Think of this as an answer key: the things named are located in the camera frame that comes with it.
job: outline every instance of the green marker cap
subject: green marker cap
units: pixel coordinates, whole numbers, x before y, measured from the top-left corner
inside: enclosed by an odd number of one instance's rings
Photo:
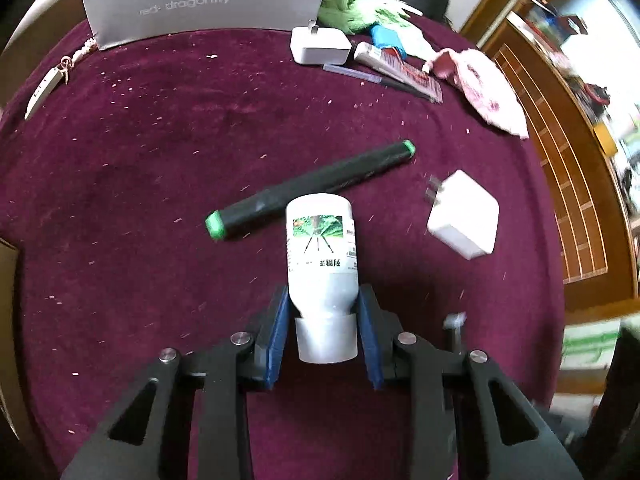
[[[214,211],[207,216],[204,224],[207,226],[209,235],[214,240],[222,240],[226,236],[225,225],[222,223],[222,218],[220,218],[220,211]]]
[[[402,143],[406,146],[406,148],[409,150],[409,152],[411,153],[411,156],[414,156],[415,153],[415,146],[414,144],[410,141],[410,140],[403,140]]]

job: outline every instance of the keychain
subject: keychain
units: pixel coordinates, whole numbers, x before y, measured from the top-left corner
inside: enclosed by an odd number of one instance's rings
[[[31,119],[36,110],[42,106],[44,99],[53,92],[54,88],[58,86],[58,83],[60,83],[62,78],[65,79],[65,84],[67,84],[69,82],[69,71],[76,66],[78,61],[82,61],[88,54],[97,48],[98,44],[95,42],[94,38],[89,38],[84,42],[81,49],[76,50],[73,57],[64,56],[60,60],[59,64],[49,70],[47,75],[44,76],[38,87],[35,89],[31,99],[29,99],[24,120],[28,121]]]

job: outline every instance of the green cloth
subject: green cloth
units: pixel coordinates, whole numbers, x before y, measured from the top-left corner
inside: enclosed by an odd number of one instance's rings
[[[327,27],[339,28],[345,34],[357,34],[375,24],[384,25],[396,32],[409,56],[433,61],[436,53],[422,31],[406,20],[409,15],[405,8],[415,10],[399,0],[322,0],[318,18]]]
[[[327,27],[339,28],[345,34],[357,34],[371,25],[399,25],[414,27],[405,18],[400,2],[394,6],[390,0],[322,0],[318,18]]]

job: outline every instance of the table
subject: table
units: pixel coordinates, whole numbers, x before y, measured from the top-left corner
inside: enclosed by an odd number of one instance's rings
[[[470,44],[418,20],[435,48]],[[205,216],[265,186],[411,139],[412,163],[345,190],[360,281],[404,327],[442,344],[449,312],[531,399],[559,366],[562,271],[533,145],[487,127],[456,89],[441,105],[296,65],[289,35],[210,30],[89,56],[25,123],[44,73],[90,35],[71,31],[0,123],[0,235],[22,250],[28,400],[58,468],[160,349],[206,348],[286,283],[283,221],[213,242]],[[495,251],[468,262],[425,232],[431,174],[463,169],[500,204]],[[248,399],[256,478],[401,478],[408,392],[374,392],[362,357],[298,362]]]

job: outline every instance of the metal screw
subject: metal screw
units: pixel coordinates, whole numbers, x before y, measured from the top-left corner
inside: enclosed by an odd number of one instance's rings
[[[178,352],[175,348],[165,348],[160,352],[160,360],[163,363],[173,361],[176,357],[178,357]]]
[[[415,343],[418,341],[418,338],[411,332],[401,332],[398,334],[398,341],[403,345],[415,345]]]
[[[487,362],[489,359],[482,350],[471,351],[471,353],[469,354],[469,357],[473,362],[480,363],[480,364]]]
[[[231,336],[231,342],[234,345],[246,345],[249,341],[251,341],[251,334],[248,332],[236,332]]]
[[[448,314],[442,323],[444,330],[453,330],[455,328],[462,328],[465,325],[466,312],[460,312],[458,314]]]

